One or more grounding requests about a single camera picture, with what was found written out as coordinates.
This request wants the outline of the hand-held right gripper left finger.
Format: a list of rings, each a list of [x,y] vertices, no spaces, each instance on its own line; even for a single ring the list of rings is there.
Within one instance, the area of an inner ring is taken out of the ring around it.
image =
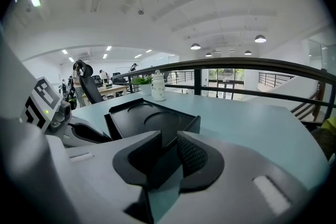
[[[109,143],[65,148],[47,136],[53,198],[47,208],[55,223],[153,223],[145,174],[129,154],[161,146],[161,132],[149,131]]]

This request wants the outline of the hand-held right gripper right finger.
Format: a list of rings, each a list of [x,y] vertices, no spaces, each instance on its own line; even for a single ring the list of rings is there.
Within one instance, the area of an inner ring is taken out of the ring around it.
[[[259,152],[179,131],[184,176],[160,223],[293,223],[316,194]]]

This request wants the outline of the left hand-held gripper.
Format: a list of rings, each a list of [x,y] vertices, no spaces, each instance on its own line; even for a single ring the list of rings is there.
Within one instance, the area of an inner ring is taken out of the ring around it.
[[[37,83],[28,97],[20,121],[39,127],[46,135],[61,138],[66,147],[81,147],[111,142],[105,132],[95,129],[86,120],[71,117],[70,103],[64,101],[60,94],[45,77]],[[72,133],[66,133],[69,126]]]

